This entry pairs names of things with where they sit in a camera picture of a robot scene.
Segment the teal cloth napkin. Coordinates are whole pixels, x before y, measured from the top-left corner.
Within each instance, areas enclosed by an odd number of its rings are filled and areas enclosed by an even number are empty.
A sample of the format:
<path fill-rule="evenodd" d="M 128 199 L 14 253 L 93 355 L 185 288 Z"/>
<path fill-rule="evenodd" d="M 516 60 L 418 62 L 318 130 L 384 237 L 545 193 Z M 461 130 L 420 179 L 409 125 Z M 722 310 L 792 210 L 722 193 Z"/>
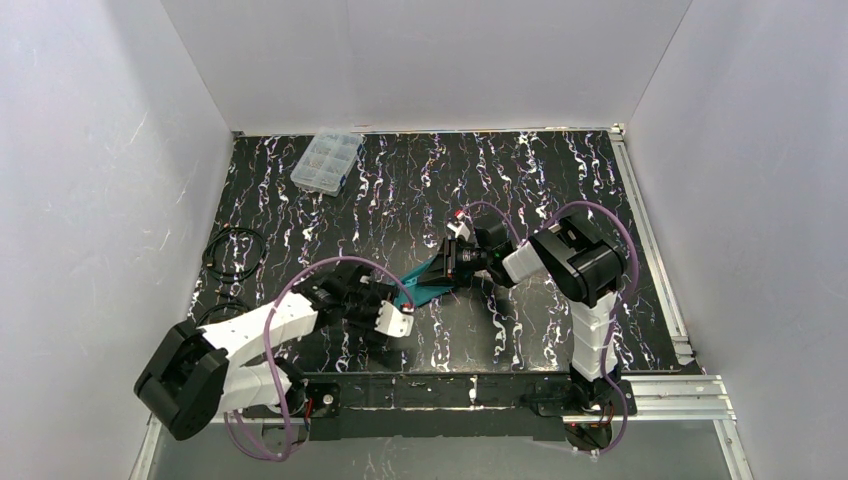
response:
<path fill-rule="evenodd" d="M 436 262 L 437 259 L 433 257 L 418 267 L 415 267 L 401 278 L 401 281 L 412 294 L 412 297 L 411 299 L 408 299 L 407 296 L 399 290 L 398 296 L 393 301 L 393 304 L 396 307 L 400 308 L 405 304 L 411 304 L 416 308 L 422 307 L 430 301 L 442 295 L 446 295 L 457 288 L 457 285 L 452 281 L 447 281 L 446 283 L 442 282 L 438 285 L 425 285 L 423 283 L 422 276 L 427 273 L 430 270 L 430 267 L 434 266 Z"/>

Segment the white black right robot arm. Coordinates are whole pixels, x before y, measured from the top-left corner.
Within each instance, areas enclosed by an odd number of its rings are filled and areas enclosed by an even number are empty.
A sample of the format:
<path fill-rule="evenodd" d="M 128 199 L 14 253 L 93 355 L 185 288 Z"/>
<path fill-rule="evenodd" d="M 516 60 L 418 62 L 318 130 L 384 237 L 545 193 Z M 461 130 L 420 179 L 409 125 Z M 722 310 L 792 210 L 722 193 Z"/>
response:
<path fill-rule="evenodd" d="M 401 279 L 414 305 L 467 285 L 482 271 L 506 288 L 546 273 L 573 317 L 571 372 L 584 382 L 613 374 L 617 358 L 608 333 L 627 265 L 596 226 L 577 214 L 565 215 L 522 244 L 513 241 L 507 222 L 498 216 L 470 222 L 460 213 L 447 228 L 435 255 Z"/>

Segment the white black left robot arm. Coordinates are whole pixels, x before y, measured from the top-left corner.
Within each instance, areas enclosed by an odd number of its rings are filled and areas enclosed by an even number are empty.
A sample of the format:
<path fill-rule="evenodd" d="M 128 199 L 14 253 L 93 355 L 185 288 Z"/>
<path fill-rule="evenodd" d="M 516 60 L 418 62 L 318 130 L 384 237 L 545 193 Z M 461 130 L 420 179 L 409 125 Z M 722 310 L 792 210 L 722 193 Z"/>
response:
<path fill-rule="evenodd" d="M 395 276 L 376 279 L 379 269 L 354 256 L 326 259 L 266 305 L 219 323 L 174 325 L 136 380 L 135 396 L 177 440 L 250 407 L 275 406 L 289 420 L 311 402 L 308 381 L 276 348 L 340 320 L 385 337 L 410 334 L 411 293 Z"/>

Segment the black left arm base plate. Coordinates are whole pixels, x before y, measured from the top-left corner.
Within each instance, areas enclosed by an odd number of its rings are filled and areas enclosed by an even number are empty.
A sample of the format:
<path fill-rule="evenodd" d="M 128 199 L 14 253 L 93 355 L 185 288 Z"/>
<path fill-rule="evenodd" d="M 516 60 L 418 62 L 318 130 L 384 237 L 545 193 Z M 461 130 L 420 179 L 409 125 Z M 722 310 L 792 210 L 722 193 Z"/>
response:
<path fill-rule="evenodd" d="M 289 389 L 286 401 L 292 419 L 335 418 L 341 411 L 341 386 L 326 379 L 307 378 Z"/>

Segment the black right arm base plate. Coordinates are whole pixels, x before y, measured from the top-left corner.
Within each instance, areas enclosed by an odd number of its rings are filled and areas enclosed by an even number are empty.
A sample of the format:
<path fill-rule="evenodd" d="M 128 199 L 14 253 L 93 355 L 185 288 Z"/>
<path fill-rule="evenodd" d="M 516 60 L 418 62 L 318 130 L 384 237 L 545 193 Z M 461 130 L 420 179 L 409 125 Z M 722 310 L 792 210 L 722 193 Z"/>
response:
<path fill-rule="evenodd" d="M 520 405 L 542 417 L 636 415 L 638 407 L 630 382 L 618 379 L 612 387 L 604 378 L 587 383 L 567 375 L 547 376 L 532 381 L 519 397 Z"/>

